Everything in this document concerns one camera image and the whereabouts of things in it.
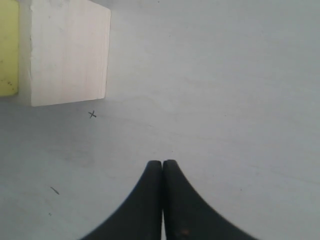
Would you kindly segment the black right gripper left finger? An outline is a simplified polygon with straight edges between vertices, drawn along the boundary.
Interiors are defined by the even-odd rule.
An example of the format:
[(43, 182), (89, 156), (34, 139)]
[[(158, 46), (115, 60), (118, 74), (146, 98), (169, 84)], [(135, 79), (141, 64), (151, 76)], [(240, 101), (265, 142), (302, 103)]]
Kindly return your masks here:
[(162, 238), (162, 163), (147, 163), (137, 184), (102, 224), (84, 240), (160, 240)]

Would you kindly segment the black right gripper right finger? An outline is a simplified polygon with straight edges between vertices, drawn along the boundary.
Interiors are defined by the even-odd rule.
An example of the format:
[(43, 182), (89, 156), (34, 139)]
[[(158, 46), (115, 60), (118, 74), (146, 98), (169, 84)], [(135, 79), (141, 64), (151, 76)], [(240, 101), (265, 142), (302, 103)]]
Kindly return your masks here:
[(254, 240), (197, 193), (175, 160), (163, 162), (163, 214), (168, 240)]

